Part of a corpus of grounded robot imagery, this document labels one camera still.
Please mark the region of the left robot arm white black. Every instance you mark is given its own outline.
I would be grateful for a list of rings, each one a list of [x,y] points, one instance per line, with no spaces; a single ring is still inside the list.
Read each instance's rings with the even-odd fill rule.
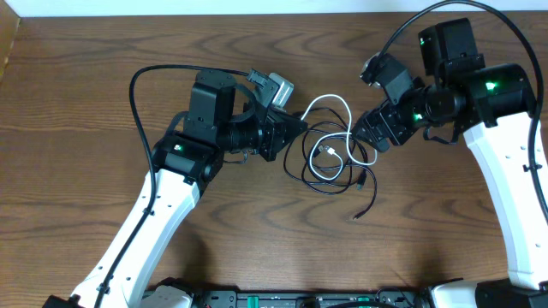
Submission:
[[[47,307],[181,307],[193,295],[162,285],[147,294],[153,271],[183,219],[226,163],[227,153],[275,160],[307,124],[284,110],[294,86],[284,77],[251,70],[248,89],[238,72],[198,68],[189,109],[174,116],[155,145],[145,144],[149,171],[124,224],[106,253],[68,299]]]

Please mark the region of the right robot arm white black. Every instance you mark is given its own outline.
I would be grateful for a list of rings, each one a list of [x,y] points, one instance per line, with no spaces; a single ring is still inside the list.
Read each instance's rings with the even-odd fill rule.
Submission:
[[[366,83],[385,100],[364,113],[354,138],[384,152],[415,133],[451,124],[474,154],[502,229],[508,275],[495,281],[453,280],[426,288],[418,307],[544,307],[547,304],[547,161],[536,100],[524,69],[485,65],[470,21],[446,21],[419,33],[426,85],[391,55],[375,55],[363,68]]]

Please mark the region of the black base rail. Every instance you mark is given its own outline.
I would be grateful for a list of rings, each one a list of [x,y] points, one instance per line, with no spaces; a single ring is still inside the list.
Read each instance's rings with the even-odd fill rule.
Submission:
[[[247,292],[236,289],[205,289],[194,292],[192,308],[299,308],[332,307],[357,302],[394,307],[429,307],[421,295],[397,287],[383,287],[358,293],[344,292]]]

